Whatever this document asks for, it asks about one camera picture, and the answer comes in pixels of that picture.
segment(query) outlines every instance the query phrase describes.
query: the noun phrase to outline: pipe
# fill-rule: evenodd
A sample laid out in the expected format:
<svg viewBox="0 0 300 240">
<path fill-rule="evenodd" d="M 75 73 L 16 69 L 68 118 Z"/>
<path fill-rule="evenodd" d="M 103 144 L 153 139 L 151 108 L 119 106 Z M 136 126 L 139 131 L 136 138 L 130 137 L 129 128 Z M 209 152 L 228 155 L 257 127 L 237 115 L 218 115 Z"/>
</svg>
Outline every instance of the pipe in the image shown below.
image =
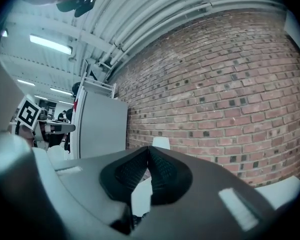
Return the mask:
<svg viewBox="0 0 300 240">
<path fill-rule="evenodd" d="M 125 30 L 118 36 L 118 38 L 116 39 L 116 41 L 114 42 L 114 44 L 112 45 L 111 49 L 106 53 L 105 56 L 103 56 L 101 58 L 101 62 L 105 62 L 109 56 L 113 53 L 113 51 L 116 49 L 116 47 L 120 44 L 120 42 L 131 32 L 133 31 L 138 24 L 141 24 L 143 22 L 143 20 L 146 17 L 149 17 L 150 15 L 152 15 L 152 13 L 159 9 L 161 6 L 164 6 L 167 4 L 167 2 L 170 0 L 158 0 L 157 2 L 155 2 L 154 4 L 152 4 L 151 6 L 149 6 L 146 10 L 144 10 L 141 14 L 139 14 L 126 28 Z"/>
<path fill-rule="evenodd" d="M 161 20 L 165 19 L 169 15 L 174 14 L 175 12 L 178 12 L 179 10 L 182 10 L 184 7 L 187 7 L 189 5 L 198 3 L 200 1 L 206 1 L 206 0 L 186 0 L 182 3 L 178 3 L 167 10 L 165 10 L 163 13 L 160 13 L 153 19 L 151 19 L 149 22 L 147 22 L 144 26 L 142 26 L 137 32 L 133 33 L 133 36 L 130 37 L 130 39 L 127 41 L 127 43 L 121 48 L 121 51 L 117 53 L 117 55 L 111 60 L 110 64 L 113 65 L 118 58 L 139 38 L 142 36 L 142 34 L 146 33 L 150 28 L 158 24 Z"/>
<path fill-rule="evenodd" d="M 127 53 L 129 53 L 137 44 L 139 44 L 141 41 L 143 41 L 145 38 L 147 38 L 148 36 L 150 36 L 153 32 L 157 31 L 158 29 L 160 29 L 161 27 L 163 27 L 164 25 L 166 25 L 169 22 L 174 21 L 175 19 L 189 14 L 191 12 L 194 12 L 196 10 L 200 10 L 209 6 L 216 6 L 216 5 L 222 5 L 222 4 L 227 4 L 227 3 L 237 3 L 237 2 L 257 2 L 257 3 L 269 3 L 269 4 L 277 4 L 277 5 L 281 5 L 281 3 L 279 2 L 274 2 L 274 1 L 269 1 L 269 0 L 220 0 L 220 1 L 215 1 L 215 2 L 211 2 L 211 3 L 206 3 L 206 4 L 202 4 L 196 7 L 193 7 L 191 9 L 185 10 L 171 18 L 169 18 L 168 20 L 162 22 L 161 24 L 157 25 L 156 27 L 154 27 L 152 30 L 150 30 L 149 32 L 147 32 L 146 34 L 144 34 L 142 37 L 140 37 L 135 43 L 133 43 L 124 53 L 121 53 L 121 56 L 114 62 L 115 64 L 111 67 L 112 69 L 115 67 L 115 65 L 117 64 L 117 62 L 119 62 Z"/>
</svg>

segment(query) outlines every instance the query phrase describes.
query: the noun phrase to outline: ceiling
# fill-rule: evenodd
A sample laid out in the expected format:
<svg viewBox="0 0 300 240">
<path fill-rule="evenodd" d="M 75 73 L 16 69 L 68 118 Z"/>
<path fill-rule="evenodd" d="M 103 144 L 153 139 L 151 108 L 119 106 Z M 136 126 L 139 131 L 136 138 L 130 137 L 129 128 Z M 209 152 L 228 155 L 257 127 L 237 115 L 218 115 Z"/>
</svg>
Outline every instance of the ceiling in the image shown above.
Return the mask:
<svg viewBox="0 0 300 240">
<path fill-rule="evenodd" d="M 16 0 L 8 14 L 8 37 L 0 41 L 0 60 L 26 94 L 72 102 L 50 87 L 71 91 L 89 67 L 99 81 L 124 67 L 162 34 L 195 18 L 236 8 L 282 10 L 281 0 L 96 0 L 79 18 L 55 5 L 35 6 Z M 72 54 L 30 42 L 29 35 L 72 47 Z"/>
</svg>

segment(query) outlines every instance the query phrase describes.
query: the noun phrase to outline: black and white tag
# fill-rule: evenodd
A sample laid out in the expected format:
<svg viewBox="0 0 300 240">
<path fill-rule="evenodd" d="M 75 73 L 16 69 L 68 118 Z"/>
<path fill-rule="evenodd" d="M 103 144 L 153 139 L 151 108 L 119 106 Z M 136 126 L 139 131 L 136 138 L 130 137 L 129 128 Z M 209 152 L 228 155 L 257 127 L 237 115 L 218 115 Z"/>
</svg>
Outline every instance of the black and white tag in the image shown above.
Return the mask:
<svg viewBox="0 0 300 240">
<path fill-rule="evenodd" d="M 29 99 L 25 98 L 17 115 L 17 120 L 23 123 L 25 126 L 34 130 L 38 117 L 40 115 L 41 108 L 35 103 L 32 103 Z"/>
</svg>

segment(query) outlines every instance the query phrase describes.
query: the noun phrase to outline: light fixture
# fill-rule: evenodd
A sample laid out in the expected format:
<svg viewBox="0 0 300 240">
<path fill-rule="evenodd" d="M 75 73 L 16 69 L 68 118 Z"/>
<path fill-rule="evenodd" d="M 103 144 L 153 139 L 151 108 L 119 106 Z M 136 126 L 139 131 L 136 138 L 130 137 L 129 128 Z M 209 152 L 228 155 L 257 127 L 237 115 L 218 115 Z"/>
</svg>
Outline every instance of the light fixture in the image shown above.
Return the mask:
<svg viewBox="0 0 300 240">
<path fill-rule="evenodd" d="M 39 99 L 41 99 L 41 100 L 48 100 L 47 98 L 45 98 L 45 97 L 41 97 L 41 96 L 38 96 L 38 95 L 34 95 L 34 97 L 37 97 L 37 98 L 39 98 Z"/>
<path fill-rule="evenodd" d="M 41 45 L 41 46 L 45 46 L 45 47 L 55 49 L 55 50 L 57 50 L 59 52 L 62 52 L 64 54 L 71 55 L 71 53 L 72 53 L 72 48 L 69 47 L 69 46 L 62 45 L 62 44 L 47 40 L 47 39 L 35 36 L 33 34 L 30 35 L 30 41 L 32 43 L 35 43 L 35 44 L 38 44 L 38 45 Z"/>
<path fill-rule="evenodd" d="M 72 106 L 73 106 L 73 104 L 72 104 L 72 103 L 69 103 L 69 102 L 64 102 L 64 101 L 61 101 L 61 100 L 59 100 L 59 102 L 60 102 L 60 103 L 64 103 L 64 104 L 69 104 L 69 105 L 72 105 Z"/>
<path fill-rule="evenodd" d="M 8 31 L 7 30 L 2 31 L 1 36 L 4 37 L 4 38 L 7 38 L 8 37 Z"/>
<path fill-rule="evenodd" d="M 23 80 L 20 80 L 20 79 L 17 79 L 17 81 L 19 83 L 22 83 L 22 84 L 26 84 L 26 85 L 29 85 L 29 86 L 36 86 L 34 83 L 32 82 L 26 82 L 26 81 L 23 81 Z"/>
<path fill-rule="evenodd" d="M 54 89 L 54 88 L 51 88 L 51 87 L 50 87 L 50 90 L 51 90 L 51 91 L 58 92 L 58 93 L 66 94 L 66 95 L 72 95 L 72 93 L 70 93 L 70 92 L 66 92 L 66 91 L 64 91 L 64 90 Z"/>
</svg>

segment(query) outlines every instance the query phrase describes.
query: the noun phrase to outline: person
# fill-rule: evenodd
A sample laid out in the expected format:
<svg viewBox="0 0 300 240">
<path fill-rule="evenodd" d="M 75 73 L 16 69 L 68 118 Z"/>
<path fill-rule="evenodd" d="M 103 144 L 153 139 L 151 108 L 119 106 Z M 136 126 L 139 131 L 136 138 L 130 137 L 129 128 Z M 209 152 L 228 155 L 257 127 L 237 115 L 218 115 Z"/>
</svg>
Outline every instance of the person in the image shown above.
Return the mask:
<svg viewBox="0 0 300 240">
<path fill-rule="evenodd" d="M 58 118 L 57 118 L 56 120 L 59 121 L 59 122 L 66 122 L 67 119 L 64 118 L 64 115 L 65 115 L 65 114 L 66 114 L 66 111 L 65 111 L 65 110 L 62 111 L 62 112 L 58 115 Z"/>
</svg>

